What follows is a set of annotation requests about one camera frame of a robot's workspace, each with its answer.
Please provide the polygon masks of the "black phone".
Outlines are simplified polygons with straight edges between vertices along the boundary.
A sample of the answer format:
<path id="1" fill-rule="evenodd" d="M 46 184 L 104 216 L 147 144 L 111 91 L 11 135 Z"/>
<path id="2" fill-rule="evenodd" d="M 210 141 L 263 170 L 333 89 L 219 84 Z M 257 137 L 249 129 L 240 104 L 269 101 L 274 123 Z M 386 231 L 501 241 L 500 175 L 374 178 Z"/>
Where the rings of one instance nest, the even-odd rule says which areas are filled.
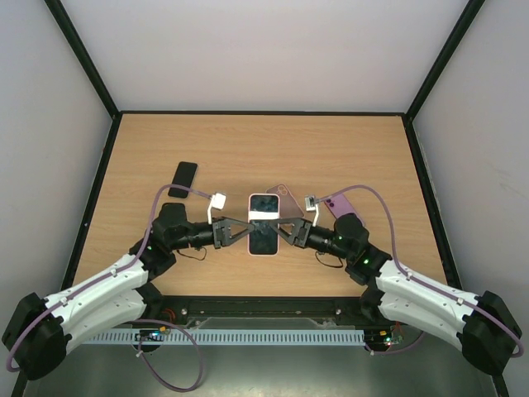
<path id="1" fill-rule="evenodd" d="M 249 197 L 248 222 L 255 225 L 255 230 L 248 236 L 248 252 L 252 256 L 277 254 L 279 237 L 269 225 L 275 219 L 279 219 L 278 195 L 252 194 Z"/>
<path id="2" fill-rule="evenodd" d="M 181 185 L 190 189 L 193 185 L 197 171 L 197 163 L 180 161 L 177 165 L 171 184 Z M 186 199 L 189 196 L 189 191 L 172 187 L 169 189 L 168 196 L 175 199 Z"/>

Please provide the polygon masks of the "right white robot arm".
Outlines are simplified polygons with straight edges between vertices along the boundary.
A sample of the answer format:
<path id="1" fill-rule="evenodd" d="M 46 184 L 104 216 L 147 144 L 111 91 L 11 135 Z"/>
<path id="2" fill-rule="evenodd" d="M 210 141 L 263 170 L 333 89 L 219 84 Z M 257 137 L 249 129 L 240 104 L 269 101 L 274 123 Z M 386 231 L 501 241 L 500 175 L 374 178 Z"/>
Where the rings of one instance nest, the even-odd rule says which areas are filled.
<path id="1" fill-rule="evenodd" d="M 512 358 L 523 355 L 521 329 L 501 298 L 477 295 L 436 282 L 402 265 L 369 242 L 369 232 L 347 213 L 331 229 L 302 218 L 269 224 L 289 245 L 311 248 L 346 263 L 346 273 L 366 290 L 360 298 L 362 318 L 405 323 L 447 342 L 472 366 L 501 375 Z"/>

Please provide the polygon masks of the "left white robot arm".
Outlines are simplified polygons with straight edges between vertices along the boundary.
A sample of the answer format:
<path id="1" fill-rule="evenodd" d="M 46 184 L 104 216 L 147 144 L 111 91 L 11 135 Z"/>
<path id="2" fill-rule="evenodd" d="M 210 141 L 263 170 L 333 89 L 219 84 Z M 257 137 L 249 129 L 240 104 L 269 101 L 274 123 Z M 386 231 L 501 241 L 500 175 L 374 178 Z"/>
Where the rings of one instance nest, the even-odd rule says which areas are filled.
<path id="1" fill-rule="evenodd" d="M 183 204 L 163 204 L 145 236 L 114 264 L 58 293 L 30 293 L 18 302 L 2 335 L 7 370 L 38 380 L 91 337 L 155 315 L 161 294 L 152 281 L 175 264 L 176 251 L 220 249 L 254 229 L 225 217 L 189 222 Z"/>

